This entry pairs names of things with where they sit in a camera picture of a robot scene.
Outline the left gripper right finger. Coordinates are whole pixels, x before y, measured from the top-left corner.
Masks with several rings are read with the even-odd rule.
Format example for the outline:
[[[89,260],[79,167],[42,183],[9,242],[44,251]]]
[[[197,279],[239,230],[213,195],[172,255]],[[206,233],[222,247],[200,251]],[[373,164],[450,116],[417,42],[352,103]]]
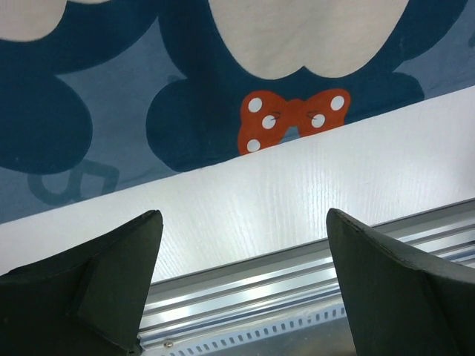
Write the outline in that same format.
[[[358,355],[473,355],[474,269],[332,208],[326,218]]]

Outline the blue cartoon placemat cloth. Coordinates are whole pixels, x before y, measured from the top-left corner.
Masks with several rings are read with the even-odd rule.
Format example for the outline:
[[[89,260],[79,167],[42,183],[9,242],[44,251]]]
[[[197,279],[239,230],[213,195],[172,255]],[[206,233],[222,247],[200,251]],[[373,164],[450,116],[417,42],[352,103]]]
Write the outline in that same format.
[[[472,1],[3,1],[3,223],[474,84]]]

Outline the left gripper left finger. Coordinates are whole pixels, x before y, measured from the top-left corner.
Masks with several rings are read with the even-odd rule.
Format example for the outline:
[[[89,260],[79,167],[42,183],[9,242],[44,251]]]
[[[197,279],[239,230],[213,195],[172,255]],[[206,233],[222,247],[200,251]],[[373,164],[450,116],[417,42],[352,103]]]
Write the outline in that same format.
[[[163,234],[150,210],[1,276],[2,355],[141,355],[138,337]]]

